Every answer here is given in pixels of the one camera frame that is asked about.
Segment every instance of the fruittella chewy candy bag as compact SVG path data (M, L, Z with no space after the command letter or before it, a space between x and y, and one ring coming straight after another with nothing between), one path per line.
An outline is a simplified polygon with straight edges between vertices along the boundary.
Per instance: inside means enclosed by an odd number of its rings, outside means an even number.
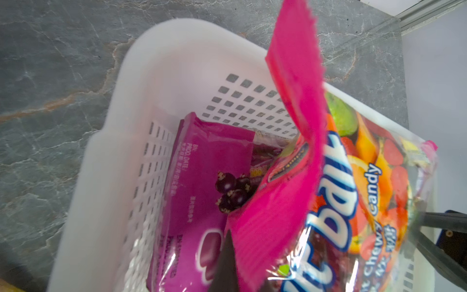
M317 89L310 15L304 0L285 0L266 58L301 135L229 215L240 291L257 291L266 278L284 292L385 291L417 208L426 206L436 154L430 143L391 133ZM324 96L327 109L317 105Z
M194 113L181 123L167 174L163 233L155 244L149 291L207 291L223 242L223 193L245 195L255 132L201 121Z

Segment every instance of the pink candy bag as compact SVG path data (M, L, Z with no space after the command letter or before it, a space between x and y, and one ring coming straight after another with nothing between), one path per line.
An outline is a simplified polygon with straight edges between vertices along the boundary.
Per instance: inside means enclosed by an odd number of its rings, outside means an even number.
M161 240L155 244L149 291L207 291L223 243L226 214L216 200L225 179L250 171L255 133L185 117L170 163ZM219 180L219 172L227 178Z
M314 23L305 1L285 0L266 57L301 136L269 169L253 198L229 214L226 230L232 233L241 292L256 292L293 245L322 174L324 69Z

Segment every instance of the fruit image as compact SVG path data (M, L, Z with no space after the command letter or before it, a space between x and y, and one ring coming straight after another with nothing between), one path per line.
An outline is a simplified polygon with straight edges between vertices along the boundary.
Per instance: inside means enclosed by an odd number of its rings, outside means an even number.
M397 231L397 243L395 252L399 251L399 248L402 244L402 241L405 237L405 233L407 231L407 225L409 223L407 217L407 210L404 208L393 208L386 212L384 212L381 216L380 223L381 226L390 225L394 227Z
M231 190L227 193L234 209L240 208L250 198L250 195L243 189Z
M365 122L365 125L367 126L368 130L370 130L371 133L376 134L380 136L381 138L388 138L391 140L394 140L394 137L391 135L389 131L387 131L384 128L381 128L380 126L376 125L369 119L362 117L363 121Z
M245 175L242 174L237 179L237 183L235 184L235 188L245 190L246 192L250 192L251 191L250 178L246 177Z
M360 256L365 261L370 259L371 251L373 250L373 247L375 247L375 242L376 242L376 233L373 233L372 235L368 236L361 244Z
M353 236L361 234L368 226L368 219L360 203L357 203L357 211L355 212L355 216L350 219L349 223L350 227L352 228Z
M310 208L309 210L312 211L312 212L315 212L317 213L319 208L326 205L326 200L324 199L324 196L315 196L313 198L313 200L311 200L311 203L310 203Z
M235 176L231 173L223 173L219 171L217 173L216 190L220 193L226 193L235 188L236 184Z
M358 157L367 164L374 163L379 152L378 141L375 140L375 137L370 133L359 113L357 113L357 119L359 128L355 147L358 152Z
M350 136L355 133L358 128L355 110L332 93L326 92L325 97L339 136Z
M361 204L366 218L368 218L369 223L373 225L373 216L370 213L370 207L368 205L368 181L364 176L365 172L368 170L368 164L355 156L349 155L347 158L352 167L352 172L354 173L354 181L359 195L359 205Z
M386 161L384 155L384 147L380 141L380 153L375 162L375 165L381 169L382 174L379 176L378 181L378 208L379 212L384 212L388 209L389 203L392 198L392 182L391 174L392 170L389 166L389 163Z
M396 166L392 169L391 183L394 189L394 196L398 207L405 208L407 205L408 189L409 186L409 174L407 170L402 166Z
M352 143L352 140L350 140L348 137L341 137L340 141L342 142L342 145L344 146L344 149L346 150L347 155L352 155L352 156L357 156L357 149L355 148L355 145Z
M231 211L235 210L230 198L226 194L217 199L216 205L219 206L219 210L222 213L229 214Z
M384 158L390 165L401 165L404 163L404 156L390 139L384 141Z

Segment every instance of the basket ventilation hole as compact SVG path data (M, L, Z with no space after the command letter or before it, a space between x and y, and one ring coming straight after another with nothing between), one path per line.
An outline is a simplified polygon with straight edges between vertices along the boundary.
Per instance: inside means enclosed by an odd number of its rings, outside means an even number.
M241 96L241 92L239 92L239 91L234 91L232 93L232 97L234 97L234 98L239 98L240 96Z
M227 76L226 78L228 82L232 82L232 83L237 81L237 79L238 79L238 76L235 74L229 74L229 76Z
M248 88L248 87L250 87L252 84L253 84L253 82L252 82L251 80L245 79L245 80L243 80L243 82L240 84L240 86L242 86L242 87L244 87L244 88Z
M251 102L252 100L254 100L255 98L253 96L247 96L245 97L245 99L243 101L246 101L246 102Z
M266 88L265 88L264 86L258 85L258 86L254 89L254 91L257 92L257 93L261 93L261 92L263 92L263 90L265 90L265 89L266 89Z
M270 92L268 92L268 94L266 94L266 96L267 97L274 97L276 94L277 94L277 91L271 90Z
M221 86L218 90L220 93L227 93L229 91L229 88L225 86Z

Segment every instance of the candy logo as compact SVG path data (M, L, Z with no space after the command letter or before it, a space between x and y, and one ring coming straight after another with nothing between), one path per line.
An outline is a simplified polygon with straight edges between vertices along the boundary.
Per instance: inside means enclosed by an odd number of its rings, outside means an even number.
M308 213L305 227L311 227L312 232L322 235L336 249L347 251L352 239L349 219L355 216L358 194L352 168L337 133L328 132L324 156L318 195L324 197L326 205L317 213ZM322 262L318 268L311 263L312 256L313 246L307 242L296 277L283 282L283 292L322 291L323 287L332 285L335 278L332 267Z
M319 269L311 263L312 257L313 247L307 242L297 276L294 280L283 281L281 288L283 292L321 292L323 286L333 282L335 276L329 265L323 264Z
M222 248L223 234L219 229L208 229L199 242L196 253L196 268L201 272L203 284L209 285L214 279L217 260Z

